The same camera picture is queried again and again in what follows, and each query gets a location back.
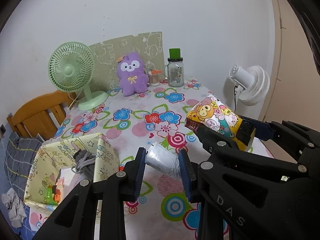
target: gray cloth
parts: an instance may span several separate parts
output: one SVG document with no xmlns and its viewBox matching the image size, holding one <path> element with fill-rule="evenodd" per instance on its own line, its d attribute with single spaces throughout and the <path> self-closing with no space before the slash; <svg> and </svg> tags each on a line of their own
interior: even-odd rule
<svg viewBox="0 0 320 240">
<path fill-rule="evenodd" d="M 73 167 L 72 171 L 74 173 L 83 173 L 92 182 L 96 157 L 87 150 L 79 150 L 73 158 L 76 161 L 76 166 Z"/>
<path fill-rule="evenodd" d="M 16 132 L 10 134 L 4 172 L 20 199 L 23 199 L 30 168 L 40 146 L 41 142 L 36 138 L 19 137 Z"/>
<path fill-rule="evenodd" d="M 6 194 L 1 195 L 2 203 L 9 210 L 9 219 L 14 228 L 22 227 L 23 220 L 27 217 L 23 208 L 22 201 L 13 188 L 10 188 Z"/>
</svg>

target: fan center hub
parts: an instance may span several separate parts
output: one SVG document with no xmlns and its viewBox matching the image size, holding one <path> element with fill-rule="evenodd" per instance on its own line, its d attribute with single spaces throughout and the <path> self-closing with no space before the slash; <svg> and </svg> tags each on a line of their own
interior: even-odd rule
<svg viewBox="0 0 320 240">
<path fill-rule="evenodd" d="M 73 75 L 73 73 L 74 73 L 74 71 L 75 71 L 75 68 L 74 68 L 73 65 L 67 64 L 67 65 L 64 67 L 63 71 L 64 71 L 64 74 L 65 74 L 67 77 L 70 77 L 70 76 Z"/>
</svg>

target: wooden chair backrest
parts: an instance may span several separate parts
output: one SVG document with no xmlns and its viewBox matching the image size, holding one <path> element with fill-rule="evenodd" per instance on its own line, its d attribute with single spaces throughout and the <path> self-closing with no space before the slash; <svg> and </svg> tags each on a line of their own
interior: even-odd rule
<svg viewBox="0 0 320 240">
<path fill-rule="evenodd" d="M 61 125 L 66 117 L 62 103 L 70 106 L 72 100 L 67 93 L 57 90 L 51 94 L 39 96 L 25 103 L 14 116 L 8 116 L 7 121 L 12 130 L 23 137 L 29 138 L 30 135 L 36 137 L 39 133 L 45 140 L 48 140 L 56 134 L 58 129 L 47 110 L 50 109 L 52 111 L 54 117 Z"/>
</svg>

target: fan grille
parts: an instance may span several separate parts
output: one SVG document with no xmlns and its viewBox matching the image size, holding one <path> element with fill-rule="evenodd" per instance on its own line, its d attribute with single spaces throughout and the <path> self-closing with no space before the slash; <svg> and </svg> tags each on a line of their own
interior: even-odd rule
<svg viewBox="0 0 320 240">
<path fill-rule="evenodd" d="M 52 54 L 48 73 L 52 83 L 64 92 L 75 92 L 90 82 L 94 59 L 90 49 L 79 42 L 68 42 Z"/>
<path fill-rule="evenodd" d="M 239 99 L 246 106 L 254 106 L 266 96 L 270 78 L 260 66 L 251 66 L 246 71 L 254 76 L 254 82 L 250 88 L 241 91 Z"/>
</svg>

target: storage box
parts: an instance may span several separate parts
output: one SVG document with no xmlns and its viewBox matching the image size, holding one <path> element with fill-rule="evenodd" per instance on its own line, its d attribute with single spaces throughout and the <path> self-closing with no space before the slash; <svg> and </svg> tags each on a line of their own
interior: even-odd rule
<svg viewBox="0 0 320 240">
<path fill-rule="evenodd" d="M 55 184 L 61 168 L 72 167 L 76 164 L 73 155 L 79 149 L 86 149 L 96 154 L 93 182 L 107 179 L 118 172 L 119 159 L 102 133 L 42 145 L 28 176 L 24 193 L 26 205 L 36 207 L 48 215 L 56 209 L 57 206 L 46 204 L 46 188 Z M 101 202 L 98 204 L 97 217 L 101 213 Z"/>
</svg>

